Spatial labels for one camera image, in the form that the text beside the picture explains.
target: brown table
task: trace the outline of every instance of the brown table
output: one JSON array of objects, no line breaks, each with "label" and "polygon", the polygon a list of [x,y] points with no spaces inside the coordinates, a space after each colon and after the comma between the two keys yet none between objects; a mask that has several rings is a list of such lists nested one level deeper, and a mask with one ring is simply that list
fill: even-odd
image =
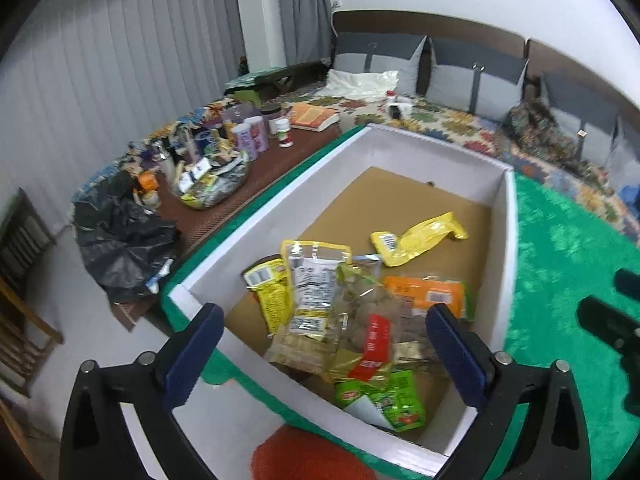
[{"label": "brown table", "polygon": [[[281,176],[295,168],[315,152],[337,139],[341,134],[340,124],[332,124],[322,132],[293,129],[291,138],[293,146],[281,148],[275,139],[269,140],[269,149],[260,153],[252,162],[245,183],[231,196],[210,209],[198,211],[181,202],[172,195],[163,181],[160,181],[158,193],[161,205],[158,212],[162,218],[175,220],[182,234],[178,261],[174,264],[175,272],[215,231],[229,219],[233,218],[247,203],[260,195]],[[158,296],[149,296],[144,300],[126,305],[112,305],[114,316],[131,330],[136,321],[149,313],[149,320],[164,332],[170,327],[164,319],[164,313],[156,306]]]}]

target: gray curtain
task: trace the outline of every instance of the gray curtain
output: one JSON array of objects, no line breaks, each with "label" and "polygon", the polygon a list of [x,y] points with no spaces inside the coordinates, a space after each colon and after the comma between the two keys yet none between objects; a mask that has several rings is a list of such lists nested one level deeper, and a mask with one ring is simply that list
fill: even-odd
[{"label": "gray curtain", "polygon": [[331,54],[330,0],[280,0],[287,64]]},{"label": "gray curtain", "polygon": [[220,98],[243,55],[238,0],[42,0],[0,64],[0,206],[20,186],[58,231],[79,186]]}]

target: green package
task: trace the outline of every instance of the green package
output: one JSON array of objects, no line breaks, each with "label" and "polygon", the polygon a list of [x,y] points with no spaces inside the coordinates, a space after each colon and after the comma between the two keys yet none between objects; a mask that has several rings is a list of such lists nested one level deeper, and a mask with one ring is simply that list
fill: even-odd
[{"label": "green package", "polygon": [[[338,383],[335,385],[335,397],[346,412],[382,428],[399,432],[420,428],[425,423],[424,408],[415,392],[412,370],[393,372],[384,389],[357,380]],[[382,415],[382,424],[371,416],[372,405]]]}]

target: brown cardboard surface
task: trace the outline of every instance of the brown cardboard surface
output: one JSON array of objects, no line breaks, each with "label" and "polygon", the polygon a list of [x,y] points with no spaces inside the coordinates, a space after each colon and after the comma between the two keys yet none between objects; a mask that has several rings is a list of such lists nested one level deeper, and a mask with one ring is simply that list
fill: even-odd
[{"label": "brown cardboard surface", "polygon": [[[300,237],[351,246],[354,255],[374,251],[369,235],[390,231],[400,236],[410,227],[429,218],[453,211],[455,218],[469,234],[467,240],[445,238],[404,266],[383,267],[383,276],[424,277],[437,275],[460,280],[468,286],[472,297],[482,282],[491,229],[491,209],[453,195],[442,189],[399,176],[379,168],[370,168],[354,180]],[[246,345],[263,355],[271,340],[262,318],[260,306],[247,293],[226,315],[225,325]],[[437,374],[415,374],[418,396],[431,420],[449,380]],[[333,387],[316,376],[306,376],[300,383],[329,402]],[[415,440],[422,429],[398,435]]]}]

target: book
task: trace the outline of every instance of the book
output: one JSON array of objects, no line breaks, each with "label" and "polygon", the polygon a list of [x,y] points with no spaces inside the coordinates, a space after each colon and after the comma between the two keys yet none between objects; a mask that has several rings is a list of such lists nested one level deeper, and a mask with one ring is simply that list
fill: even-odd
[{"label": "book", "polygon": [[321,132],[337,123],[340,114],[332,108],[295,103],[287,115],[292,128]]}]

